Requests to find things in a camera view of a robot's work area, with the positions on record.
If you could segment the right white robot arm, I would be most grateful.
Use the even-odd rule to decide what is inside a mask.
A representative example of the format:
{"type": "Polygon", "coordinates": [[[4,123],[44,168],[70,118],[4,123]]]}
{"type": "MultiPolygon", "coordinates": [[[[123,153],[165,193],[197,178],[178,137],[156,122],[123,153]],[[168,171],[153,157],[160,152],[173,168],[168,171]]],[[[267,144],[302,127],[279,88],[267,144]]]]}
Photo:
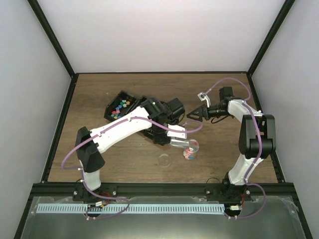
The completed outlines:
{"type": "Polygon", "coordinates": [[[220,117],[233,117],[241,123],[238,147],[240,155],[234,167],[226,174],[228,183],[221,188],[221,194],[228,201],[239,195],[238,186],[247,184],[248,179],[265,158],[276,150],[276,124],[273,115],[265,115],[250,107],[245,100],[233,95],[232,87],[219,90],[220,102],[216,105],[202,105],[187,114],[197,121],[220,117]]]}

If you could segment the star candies in jar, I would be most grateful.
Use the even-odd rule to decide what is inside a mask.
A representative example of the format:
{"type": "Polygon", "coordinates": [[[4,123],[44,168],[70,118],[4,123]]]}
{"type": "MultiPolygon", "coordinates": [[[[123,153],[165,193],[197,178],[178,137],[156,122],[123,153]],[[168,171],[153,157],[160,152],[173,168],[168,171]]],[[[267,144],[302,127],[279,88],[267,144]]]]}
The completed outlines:
{"type": "Polygon", "coordinates": [[[198,150],[195,148],[191,148],[191,147],[186,148],[183,151],[183,156],[186,160],[193,160],[196,156],[197,151],[198,150]]]}

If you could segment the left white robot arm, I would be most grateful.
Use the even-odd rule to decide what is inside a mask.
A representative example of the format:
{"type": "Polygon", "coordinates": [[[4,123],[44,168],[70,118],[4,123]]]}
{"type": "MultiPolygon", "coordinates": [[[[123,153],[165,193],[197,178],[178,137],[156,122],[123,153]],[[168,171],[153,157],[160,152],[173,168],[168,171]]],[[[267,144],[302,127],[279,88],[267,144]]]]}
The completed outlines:
{"type": "Polygon", "coordinates": [[[179,99],[168,103],[148,98],[130,113],[99,128],[78,130],[76,154],[83,170],[86,184],[84,195],[90,201],[97,201],[102,195],[100,169],[105,160],[102,154],[117,142],[128,136],[144,131],[153,143],[175,147],[189,145],[185,128],[178,125],[185,109],[179,99]]]}

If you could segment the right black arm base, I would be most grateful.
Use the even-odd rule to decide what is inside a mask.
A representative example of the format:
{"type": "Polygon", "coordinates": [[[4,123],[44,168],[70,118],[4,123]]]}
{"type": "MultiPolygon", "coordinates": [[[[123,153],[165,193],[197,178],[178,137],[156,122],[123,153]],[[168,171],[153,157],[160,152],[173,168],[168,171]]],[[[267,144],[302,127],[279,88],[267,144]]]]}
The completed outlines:
{"type": "Polygon", "coordinates": [[[222,180],[216,177],[208,178],[204,192],[208,201],[219,201],[224,203],[242,203],[250,201],[251,196],[246,194],[246,185],[233,185],[226,174],[222,180]]]}

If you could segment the black bin star candies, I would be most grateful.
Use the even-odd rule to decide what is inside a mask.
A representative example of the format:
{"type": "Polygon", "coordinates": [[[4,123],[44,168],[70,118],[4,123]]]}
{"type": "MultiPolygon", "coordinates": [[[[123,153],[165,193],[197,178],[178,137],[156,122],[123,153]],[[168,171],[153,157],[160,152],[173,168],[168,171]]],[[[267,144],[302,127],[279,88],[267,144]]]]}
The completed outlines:
{"type": "Polygon", "coordinates": [[[138,99],[125,92],[120,91],[117,96],[106,106],[104,118],[109,121],[115,121],[130,113],[138,99]]]}

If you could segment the metal scoop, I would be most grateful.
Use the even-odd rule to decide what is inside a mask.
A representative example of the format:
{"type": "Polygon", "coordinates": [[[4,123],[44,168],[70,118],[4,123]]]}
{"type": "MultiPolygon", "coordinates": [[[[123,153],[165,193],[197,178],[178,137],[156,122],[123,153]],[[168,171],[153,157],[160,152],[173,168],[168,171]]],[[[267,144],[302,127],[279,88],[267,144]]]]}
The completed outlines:
{"type": "Polygon", "coordinates": [[[170,140],[170,145],[177,148],[189,148],[197,145],[198,142],[194,139],[180,139],[180,138],[172,138],[170,140]]]}

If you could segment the black bin round lollipops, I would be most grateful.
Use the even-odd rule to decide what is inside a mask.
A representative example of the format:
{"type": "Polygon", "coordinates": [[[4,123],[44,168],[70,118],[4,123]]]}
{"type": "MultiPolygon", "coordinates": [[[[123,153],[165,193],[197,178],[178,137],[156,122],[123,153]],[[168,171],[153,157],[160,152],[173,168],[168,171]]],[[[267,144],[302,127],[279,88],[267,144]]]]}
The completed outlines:
{"type": "MultiPolygon", "coordinates": [[[[142,107],[148,112],[148,118],[163,126],[167,126],[168,108],[157,98],[148,98],[142,103],[142,107]]],[[[165,145],[170,143],[170,137],[167,136],[165,129],[152,124],[151,128],[144,131],[144,135],[150,138],[154,144],[165,145]]]]}

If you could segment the clear jar lid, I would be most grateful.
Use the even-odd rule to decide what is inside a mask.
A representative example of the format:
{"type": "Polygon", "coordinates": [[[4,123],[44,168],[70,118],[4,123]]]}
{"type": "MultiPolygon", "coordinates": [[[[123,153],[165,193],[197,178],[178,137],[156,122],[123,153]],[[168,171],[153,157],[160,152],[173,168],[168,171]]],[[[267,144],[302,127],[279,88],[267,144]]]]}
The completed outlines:
{"type": "Polygon", "coordinates": [[[161,167],[169,167],[171,165],[171,157],[167,153],[159,156],[158,165],[161,167]]]}

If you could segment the black aluminium frame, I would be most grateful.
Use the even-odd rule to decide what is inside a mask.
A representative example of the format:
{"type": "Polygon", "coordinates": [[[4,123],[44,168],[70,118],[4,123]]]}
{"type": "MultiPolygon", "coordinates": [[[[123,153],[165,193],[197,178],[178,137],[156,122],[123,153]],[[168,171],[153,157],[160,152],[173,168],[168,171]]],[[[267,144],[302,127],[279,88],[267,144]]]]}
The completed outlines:
{"type": "MultiPolygon", "coordinates": [[[[79,74],[75,73],[65,52],[63,51],[52,27],[49,24],[40,4],[36,0],[30,0],[29,5],[33,10],[35,16],[37,17],[39,23],[41,24],[43,30],[45,31],[48,39],[53,45],[55,51],[57,52],[60,60],[62,61],[64,67],[66,68],[68,74],[71,77],[70,85],[67,91],[67,95],[64,101],[64,105],[59,117],[58,125],[55,131],[53,142],[49,151],[49,155],[44,167],[44,172],[41,177],[40,183],[35,183],[32,186],[28,201],[26,203],[25,209],[23,211],[21,220],[19,222],[18,228],[15,233],[15,238],[20,239],[25,231],[25,225],[27,223],[27,217],[31,213],[31,201],[34,197],[40,196],[70,196],[71,190],[75,189],[78,182],[68,183],[68,182],[49,182],[48,176],[52,168],[53,157],[56,154],[58,143],[62,134],[62,128],[64,126],[66,116],[70,107],[70,103],[74,94],[75,86],[79,78],[79,74]]],[[[259,66],[262,58],[264,57],[266,51],[268,50],[271,42],[275,38],[278,30],[283,24],[285,18],[290,12],[292,6],[294,5],[293,0],[284,1],[278,15],[276,16],[269,32],[267,33],[265,40],[263,41],[257,55],[255,56],[250,68],[245,72],[250,89],[252,91],[252,97],[257,109],[261,109],[261,104],[256,92],[252,75],[259,66]]],[[[292,197],[295,207],[299,210],[297,215],[299,221],[301,222],[303,234],[306,238],[312,238],[312,234],[305,218],[302,206],[300,204],[296,189],[293,183],[286,182],[284,174],[282,172],[279,159],[276,153],[271,154],[271,160],[273,168],[275,170],[277,183],[262,183],[265,192],[269,196],[283,196],[289,195],[292,197]]],[[[118,183],[118,187],[121,192],[128,193],[130,196],[202,196],[203,195],[203,184],[200,183],[118,183]]]]}

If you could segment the clear glass jar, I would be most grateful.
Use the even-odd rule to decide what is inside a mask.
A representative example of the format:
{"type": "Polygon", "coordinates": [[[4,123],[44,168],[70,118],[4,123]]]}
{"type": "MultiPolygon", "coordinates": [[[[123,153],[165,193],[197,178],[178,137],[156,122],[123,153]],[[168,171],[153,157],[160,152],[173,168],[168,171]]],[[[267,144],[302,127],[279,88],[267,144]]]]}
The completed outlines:
{"type": "Polygon", "coordinates": [[[184,149],[183,155],[186,160],[193,160],[199,150],[199,143],[195,139],[189,140],[189,146],[184,149]]]}

